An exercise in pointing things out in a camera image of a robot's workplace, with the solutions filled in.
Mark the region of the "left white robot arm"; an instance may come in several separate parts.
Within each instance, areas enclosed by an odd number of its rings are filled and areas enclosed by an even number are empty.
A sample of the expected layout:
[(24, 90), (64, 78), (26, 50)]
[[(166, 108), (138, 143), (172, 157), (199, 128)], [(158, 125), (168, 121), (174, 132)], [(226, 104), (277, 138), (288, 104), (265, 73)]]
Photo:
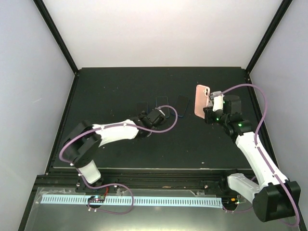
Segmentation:
[(97, 150), (115, 141), (147, 137), (166, 120), (162, 109), (154, 109), (119, 123), (98, 125), (82, 121), (65, 138), (59, 159), (74, 166), (85, 178), (86, 186), (98, 192), (103, 188), (103, 179), (94, 162)]

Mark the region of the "blue phone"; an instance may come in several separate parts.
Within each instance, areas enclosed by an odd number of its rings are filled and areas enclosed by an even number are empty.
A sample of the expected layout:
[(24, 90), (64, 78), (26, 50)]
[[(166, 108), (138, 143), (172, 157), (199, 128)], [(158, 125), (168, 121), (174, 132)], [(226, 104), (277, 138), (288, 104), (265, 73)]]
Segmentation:
[(176, 104), (175, 104), (175, 109), (178, 113), (178, 117), (184, 117), (187, 107), (189, 105), (190, 99), (186, 96), (179, 95)]

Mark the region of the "pink cased phone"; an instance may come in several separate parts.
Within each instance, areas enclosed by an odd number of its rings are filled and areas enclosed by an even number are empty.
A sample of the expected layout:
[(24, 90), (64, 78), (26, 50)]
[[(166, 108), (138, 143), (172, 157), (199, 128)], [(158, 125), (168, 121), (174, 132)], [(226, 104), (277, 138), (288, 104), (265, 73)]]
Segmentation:
[(195, 92), (194, 114), (202, 119), (205, 118), (204, 108), (209, 104), (210, 88), (205, 85), (197, 85)]

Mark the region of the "dark phone from pink case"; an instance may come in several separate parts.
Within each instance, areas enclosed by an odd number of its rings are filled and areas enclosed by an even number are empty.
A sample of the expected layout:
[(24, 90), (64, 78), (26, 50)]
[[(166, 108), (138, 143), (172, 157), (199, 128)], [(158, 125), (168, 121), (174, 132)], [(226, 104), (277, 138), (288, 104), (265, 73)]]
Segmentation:
[(148, 102), (138, 102), (136, 103), (136, 112), (137, 114), (141, 114), (141, 113), (148, 113), (149, 111), (149, 104)]

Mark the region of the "teal phone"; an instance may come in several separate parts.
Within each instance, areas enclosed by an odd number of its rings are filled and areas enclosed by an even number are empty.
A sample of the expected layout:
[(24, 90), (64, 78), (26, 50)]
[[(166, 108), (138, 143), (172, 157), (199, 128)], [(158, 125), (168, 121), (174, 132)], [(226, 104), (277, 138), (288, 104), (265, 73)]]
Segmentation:
[[(158, 96), (155, 99), (156, 107), (161, 107), (164, 105), (169, 105), (168, 103), (168, 97), (167, 96)], [(160, 109), (161, 112), (165, 115), (166, 118), (169, 118), (170, 116), (170, 111), (168, 107), (162, 107)]]

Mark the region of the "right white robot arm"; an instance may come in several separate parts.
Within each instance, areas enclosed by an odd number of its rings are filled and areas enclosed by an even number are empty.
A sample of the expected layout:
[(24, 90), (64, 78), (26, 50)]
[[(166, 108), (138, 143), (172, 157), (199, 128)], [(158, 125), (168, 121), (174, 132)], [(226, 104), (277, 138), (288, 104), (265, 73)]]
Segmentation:
[(205, 122), (217, 123), (241, 150), (253, 170), (257, 182), (242, 173), (232, 173), (219, 181), (224, 194), (238, 192), (253, 207), (255, 215), (262, 222), (295, 217), (299, 225), (297, 204), (301, 189), (297, 182), (290, 181), (275, 165), (263, 147), (250, 121), (243, 118), (239, 96), (214, 92), (207, 96)]

